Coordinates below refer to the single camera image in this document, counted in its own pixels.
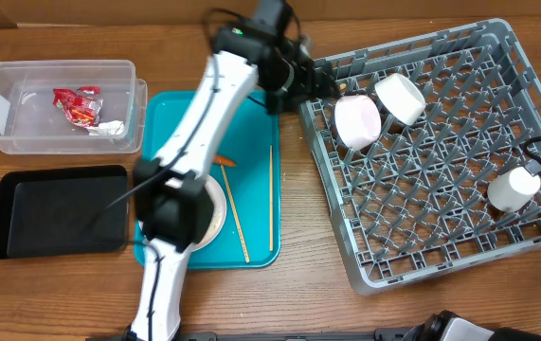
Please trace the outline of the wooden chopstick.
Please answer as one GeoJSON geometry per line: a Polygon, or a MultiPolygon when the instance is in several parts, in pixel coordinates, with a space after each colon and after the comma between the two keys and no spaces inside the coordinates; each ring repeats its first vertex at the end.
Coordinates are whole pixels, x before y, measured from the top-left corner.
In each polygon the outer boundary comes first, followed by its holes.
{"type": "Polygon", "coordinates": [[[243,234],[242,225],[241,225],[241,222],[240,222],[238,210],[236,208],[236,203],[235,203],[233,193],[232,193],[232,190],[231,190],[231,186],[229,184],[228,177],[227,177],[227,174],[226,174],[225,166],[220,165],[220,167],[221,167],[222,175],[223,175],[223,178],[224,178],[225,189],[226,189],[228,201],[229,201],[230,206],[231,206],[231,210],[232,210],[234,222],[235,222],[235,225],[236,225],[237,233],[238,233],[238,236],[239,236],[241,248],[243,250],[244,261],[245,261],[245,263],[249,263],[250,262],[250,257],[249,257],[248,249],[247,249],[247,246],[246,246],[246,241],[245,241],[245,238],[244,238],[244,234],[243,234]]]}

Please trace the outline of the white bowl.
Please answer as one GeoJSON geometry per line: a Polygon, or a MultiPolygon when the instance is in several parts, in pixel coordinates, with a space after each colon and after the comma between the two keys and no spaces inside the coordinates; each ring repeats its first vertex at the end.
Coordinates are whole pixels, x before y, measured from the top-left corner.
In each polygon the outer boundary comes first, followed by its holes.
{"type": "Polygon", "coordinates": [[[334,108],[334,123],[344,145],[355,151],[376,141],[382,130],[377,106],[365,95],[340,98],[334,108]]]}
{"type": "Polygon", "coordinates": [[[394,73],[374,85],[383,106],[407,126],[416,122],[424,112],[426,102],[421,91],[406,76],[394,73]]]}

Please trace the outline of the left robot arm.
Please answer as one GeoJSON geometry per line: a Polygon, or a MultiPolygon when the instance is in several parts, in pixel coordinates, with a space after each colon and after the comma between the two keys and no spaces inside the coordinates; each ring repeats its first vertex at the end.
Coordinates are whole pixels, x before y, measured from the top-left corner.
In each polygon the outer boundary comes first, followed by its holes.
{"type": "Polygon", "coordinates": [[[260,87],[270,115],[303,101],[339,95],[332,71],[317,68],[302,45],[286,36],[296,23],[284,0],[261,0],[250,17],[236,14],[206,34],[210,57],[197,92],[170,138],[134,167],[136,218],[145,249],[142,291],[128,340],[172,340],[189,257],[207,232],[214,205],[205,188],[209,169],[236,111],[260,87]]]}

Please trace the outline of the white round plate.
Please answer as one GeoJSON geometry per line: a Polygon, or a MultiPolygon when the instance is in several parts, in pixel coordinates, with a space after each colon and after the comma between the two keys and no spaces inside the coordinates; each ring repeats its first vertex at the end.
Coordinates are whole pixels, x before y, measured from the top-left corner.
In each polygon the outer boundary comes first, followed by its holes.
{"type": "Polygon", "coordinates": [[[211,175],[207,177],[205,189],[213,204],[213,214],[205,235],[202,240],[193,247],[193,252],[206,247],[219,235],[225,224],[227,214],[227,202],[224,191],[217,180],[211,175]]]}

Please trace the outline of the white cup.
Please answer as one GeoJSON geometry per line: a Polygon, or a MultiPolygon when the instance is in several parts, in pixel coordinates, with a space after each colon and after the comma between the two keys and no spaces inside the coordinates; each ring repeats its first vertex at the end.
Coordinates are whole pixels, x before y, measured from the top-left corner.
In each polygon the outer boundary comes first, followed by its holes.
{"type": "Polygon", "coordinates": [[[524,167],[513,168],[494,179],[487,188],[489,203],[504,212],[515,212],[540,190],[541,179],[524,167]]]}

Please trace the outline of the red snack wrapper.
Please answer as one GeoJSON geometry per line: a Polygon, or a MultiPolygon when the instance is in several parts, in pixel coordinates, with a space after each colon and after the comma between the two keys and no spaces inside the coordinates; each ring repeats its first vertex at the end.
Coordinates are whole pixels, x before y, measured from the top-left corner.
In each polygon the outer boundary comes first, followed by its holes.
{"type": "Polygon", "coordinates": [[[122,120],[101,121],[103,99],[98,86],[82,86],[76,90],[55,88],[53,105],[60,109],[73,125],[89,135],[120,135],[125,130],[122,120]]]}

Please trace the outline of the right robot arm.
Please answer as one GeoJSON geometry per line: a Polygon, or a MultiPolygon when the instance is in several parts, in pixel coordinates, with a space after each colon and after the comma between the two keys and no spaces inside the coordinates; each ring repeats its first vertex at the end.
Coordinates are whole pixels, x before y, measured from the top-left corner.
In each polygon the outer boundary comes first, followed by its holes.
{"type": "MultiPolygon", "coordinates": [[[[514,168],[493,180],[487,190],[489,203],[502,212],[513,213],[540,190],[541,136],[532,137],[521,145],[531,161],[514,168]]],[[[476,325],[451,312],[431,315],[423,325],[409,330],[404,341],[518,341],[541,340],[541,333],[529,333],[501,327],[490,330],[476,325]]]]}

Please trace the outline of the orange carrot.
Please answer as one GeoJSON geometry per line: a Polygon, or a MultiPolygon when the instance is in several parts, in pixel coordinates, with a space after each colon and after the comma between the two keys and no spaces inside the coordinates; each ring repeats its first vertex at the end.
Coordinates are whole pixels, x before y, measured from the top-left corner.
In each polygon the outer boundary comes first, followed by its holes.
{"type": "Polygon", "coordinates": [[[221,156],[221,155],[216,155],[213,159],[213,163],[214,164],[217,164],[217,165],[220,165],[220,166],[224,166],[224,167],[236,167],[237,164],[235,161],[227,158],[227,157],[224,157],[224,156],[221,156]]]}

